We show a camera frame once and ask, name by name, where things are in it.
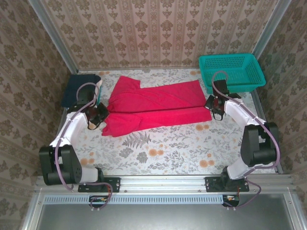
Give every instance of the floral mat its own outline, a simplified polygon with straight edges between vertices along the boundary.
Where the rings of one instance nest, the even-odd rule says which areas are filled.
[[[101,76],[101,102],[108,98],[121,75],[141,80],[141,87],[153,87],[199,80],[208,98],[199,69],[113,70]],[[244,103],[256,112],[250,93],[240,93]],[[223,121],[159,127],[113,138],[85,129],[75,149],[82,165],[100,167],[106,175],[220,174],[240,156],[243,130],[230,116]],[[275,173],[258,170],[258,173]]]

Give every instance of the wall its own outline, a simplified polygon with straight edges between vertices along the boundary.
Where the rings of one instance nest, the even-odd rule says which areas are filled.
[[[29,3],[0,0],[0,229],[17,229],[27,212],[67,75]]]
[[[250,53],[277,0],[42,0],[80,70]]]
[[[307,214],[307,1],[293,0],[259,62],[266,118],[280,129],[282,167],[291,173]]]

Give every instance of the green plastic basket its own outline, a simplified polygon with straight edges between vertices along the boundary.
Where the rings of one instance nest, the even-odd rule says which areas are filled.
[[[230,92],[251,92],[266,83],[259,63],[252,54],[205,55],[200,56],[199,64],[209,94],[213,93],[212,76],[219,70],[227,72]],[[221,79],[225,79],[225,75],[218,73],[215,80]]]

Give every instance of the navy blue cloth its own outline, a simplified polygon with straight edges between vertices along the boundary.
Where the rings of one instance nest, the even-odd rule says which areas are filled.
[[[63,95],[61,106],[69,108],[74,105],[77,102],[77,90],[84,83],[92,82],[94,84],[97,84],[100,80],[100,77],[95,74],[71,75]],[[95,86],[87,85],[83,89],[90,89],[95,91]]]

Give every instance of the gray floor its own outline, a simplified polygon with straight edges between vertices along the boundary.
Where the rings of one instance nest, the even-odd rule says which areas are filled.
[[[45,205],[40,230],[292,230],[281,195],[260,195],[236,211],[222,205]]]

